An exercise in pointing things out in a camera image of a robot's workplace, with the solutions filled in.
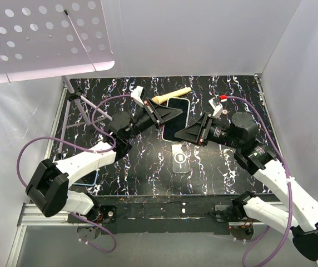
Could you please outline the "clear phone case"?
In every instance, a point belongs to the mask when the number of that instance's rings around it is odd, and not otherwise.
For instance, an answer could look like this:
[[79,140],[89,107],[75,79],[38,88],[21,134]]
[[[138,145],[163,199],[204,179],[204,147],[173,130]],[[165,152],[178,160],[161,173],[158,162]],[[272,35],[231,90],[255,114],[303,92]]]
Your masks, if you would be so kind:
[[172,172],[174,174],[186,174],[188,166],[188,146],[186,143],[172,144]]

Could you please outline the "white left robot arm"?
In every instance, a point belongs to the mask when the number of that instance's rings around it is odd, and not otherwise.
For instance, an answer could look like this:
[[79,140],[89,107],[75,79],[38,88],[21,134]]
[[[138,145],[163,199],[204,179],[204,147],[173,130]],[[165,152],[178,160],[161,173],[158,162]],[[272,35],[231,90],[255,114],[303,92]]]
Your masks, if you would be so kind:
[[151,126],[161,127],[182,113],[180,109],[146,99],[135,116],[126,111],[114,114],[103,140],[94,147],[64,160],[41,161],[26,187],[26,194],[45,217],[66,211],[81,215],[86,222],[96,221],[101,215],[100,203],[88,193],[69,188],[94,170],[122,159],[132,148],[131,139]]

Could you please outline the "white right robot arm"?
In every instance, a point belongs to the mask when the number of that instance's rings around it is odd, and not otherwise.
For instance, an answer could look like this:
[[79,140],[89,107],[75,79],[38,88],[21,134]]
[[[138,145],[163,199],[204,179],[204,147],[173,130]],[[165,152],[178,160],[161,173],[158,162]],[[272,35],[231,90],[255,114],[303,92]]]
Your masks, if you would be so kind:
[[250,217],[287,234],[304,257],[317,261],[318,202],[286,174],[276,155],[256,138],[258,131],[249,113],[237,112],[228,123],[205,113],[193,125],[176,132],[175,136],[195,145],[205,146],[211,141],[235,149],[237,163],[266,185],[288,211],[246,192],[233,200],[233,216],[239,221]]

